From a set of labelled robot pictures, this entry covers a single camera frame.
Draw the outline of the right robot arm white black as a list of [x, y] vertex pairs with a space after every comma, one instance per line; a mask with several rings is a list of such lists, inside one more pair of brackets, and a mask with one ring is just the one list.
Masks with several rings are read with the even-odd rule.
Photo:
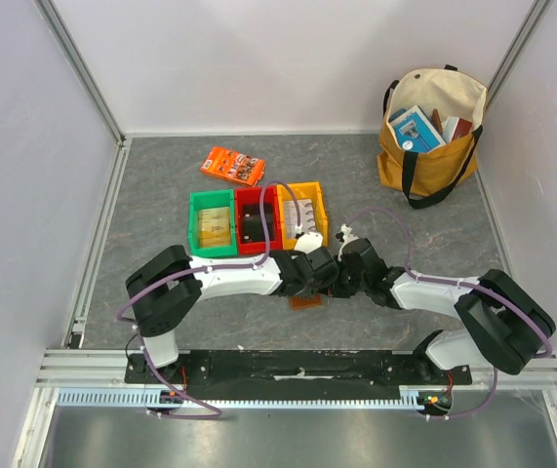
[[520, 373], [556, 332], [553, 319], [510, 276], [491, 269], [481, 277], [448, 278], [389, 267], [371, 242], [338, 235], [339, 277], [329, 289], [336, 298], [364, 293], [393, 309], [423, 310], [462, 322], [456, 331], [437, 331], [413, 358], [415, 377], [437, 382], [458, 366], [490, 365]]

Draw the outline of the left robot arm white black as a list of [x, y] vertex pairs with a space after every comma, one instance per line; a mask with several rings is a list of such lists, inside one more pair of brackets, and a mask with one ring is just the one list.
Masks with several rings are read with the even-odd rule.
[[321, 246], [310, 253], [273, 250], [234, 258], [189, 255], [170, 246], [126, 280], [146, 370], [157, 381], [171, 382], [180, 371], [176, 328], [198, 302], [237, 294], [312, 295], [337, 277], [337, 261]]

